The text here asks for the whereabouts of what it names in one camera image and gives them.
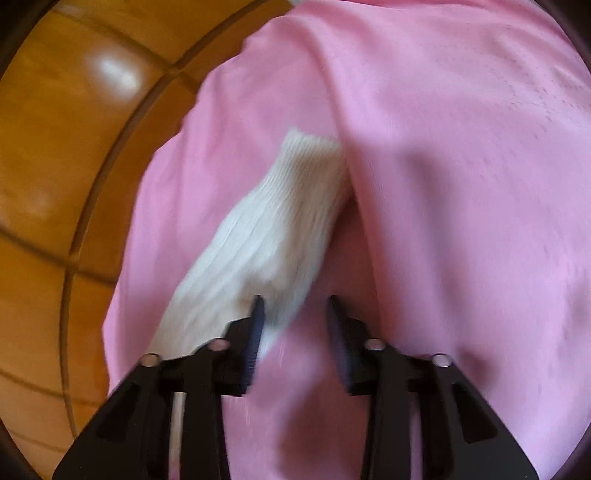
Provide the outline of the wooden panelled wardrobe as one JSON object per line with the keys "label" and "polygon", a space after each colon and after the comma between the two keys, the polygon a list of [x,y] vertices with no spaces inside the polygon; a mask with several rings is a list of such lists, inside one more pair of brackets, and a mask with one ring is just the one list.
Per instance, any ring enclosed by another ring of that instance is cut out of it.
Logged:
{"label": "wooden panelled wardrobe", "polygon": [[138,183],[206,74],[286,1],[1,5],[1,437],[49,478],[107,391]]}

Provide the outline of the pink bed sheet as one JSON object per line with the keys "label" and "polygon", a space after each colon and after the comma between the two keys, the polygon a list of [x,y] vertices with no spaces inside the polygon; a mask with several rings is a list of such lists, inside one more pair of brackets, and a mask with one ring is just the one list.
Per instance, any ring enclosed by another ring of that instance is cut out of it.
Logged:
{"label": "pink bed sheet", "polygon": [[449,354],[538,475],[559,473],[590,424],[590,73],[530,1],[308,1],[271,20],[204,80],[141,181],[103,338],[116,386],[147,351],[178,285],[217,336],[252,297],[294,291],[280,264],[233,275],[273,213],[318,214],[277,165],[332,153],[353,181],[332,248],[293,325],[263,342],[252,392],[224,403],[236,479],[355,479],[367,404],[342,391],[325,302],[338,294],[401,351]]}

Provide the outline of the white knitted sweater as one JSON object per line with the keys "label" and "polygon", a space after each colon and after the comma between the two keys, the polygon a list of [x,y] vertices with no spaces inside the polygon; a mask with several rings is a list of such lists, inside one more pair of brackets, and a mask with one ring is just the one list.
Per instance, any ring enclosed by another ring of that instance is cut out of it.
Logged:
{"label": "white knitted sweater", "polygon": [[150,342],[166,360],[197,350],[263,297],[266,325],[252,397],[229,405],[237,479],[313,479],[328,470],[328,354],[304,303],[352,194],[342,145],[287,132],[266,176],[239,200],[176,287]]}

